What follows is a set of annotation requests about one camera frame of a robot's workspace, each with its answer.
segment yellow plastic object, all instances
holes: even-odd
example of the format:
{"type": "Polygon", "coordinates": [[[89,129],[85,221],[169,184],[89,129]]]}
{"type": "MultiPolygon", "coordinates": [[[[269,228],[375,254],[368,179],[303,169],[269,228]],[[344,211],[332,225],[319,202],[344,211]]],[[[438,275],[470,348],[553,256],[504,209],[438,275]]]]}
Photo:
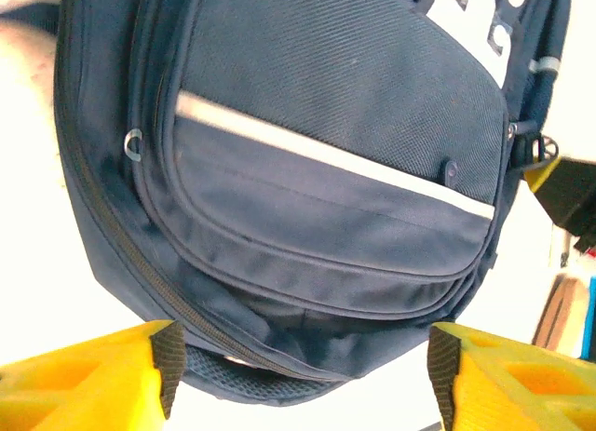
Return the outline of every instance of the yellow plastic object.
{"type": "Polygon", "coordinates": [[[452,323],[428,371],[446,431],[596,430],[596,365],[452,323]]]}
{"type": "Polygon", "coordinates": [[[0,367],[0,431],[159,430],[184,363],[181,326],[154,321],[0,367]]]}
{"type": "Polygon", "coordinates": [[[528,186],[530,186],[530,190],[533,193],[538,192],[540,186],[549,178],[550,174],[553,170],[559,166],[561,162],[561,157],[558,156],[552,163],[550,163],[545,168],[536,168],[534,170],[528,170],[523,174],[523,178],[527,181],[528,186]]]}

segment backpack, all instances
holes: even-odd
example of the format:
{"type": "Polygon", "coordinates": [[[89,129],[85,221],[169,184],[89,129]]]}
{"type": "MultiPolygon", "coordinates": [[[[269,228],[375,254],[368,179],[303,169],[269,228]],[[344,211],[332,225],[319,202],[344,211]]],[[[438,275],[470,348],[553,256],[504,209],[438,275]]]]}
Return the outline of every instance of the backpack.
{"type": "Polygon", "coordinates": [[[95,277],[179,320],[183,380],[216,397],[297,404],[401,356],[456,320],[523,171],[556,157],[569,10],[61,0],[56,124],[95,277]]]}

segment white reflective stripe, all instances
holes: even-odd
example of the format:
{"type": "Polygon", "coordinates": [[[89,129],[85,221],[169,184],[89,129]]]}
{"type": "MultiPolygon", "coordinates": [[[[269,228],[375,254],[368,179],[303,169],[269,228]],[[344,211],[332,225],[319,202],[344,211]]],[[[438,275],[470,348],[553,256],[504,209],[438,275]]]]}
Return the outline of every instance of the white reflective stripe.
{"type": "Polygon", "coordinates": [[[487,219],[492,219],[494,216],[493,206],[468,198],[445,186],[422,180],[361,156],[350,154],[329,144],[237,112],[186,91],[181,91],[178,94],[176,114],[253,141],[341,168],[371,180],[430,196],[487,219]]]}
{"type": "Polygon", "coordinates": [[[561,61],[556,57],[543,57],[539,61],[530,61],[530,73],[542,73],[543,71],[552,71],[558,73],[561,68],[561,61]]]}

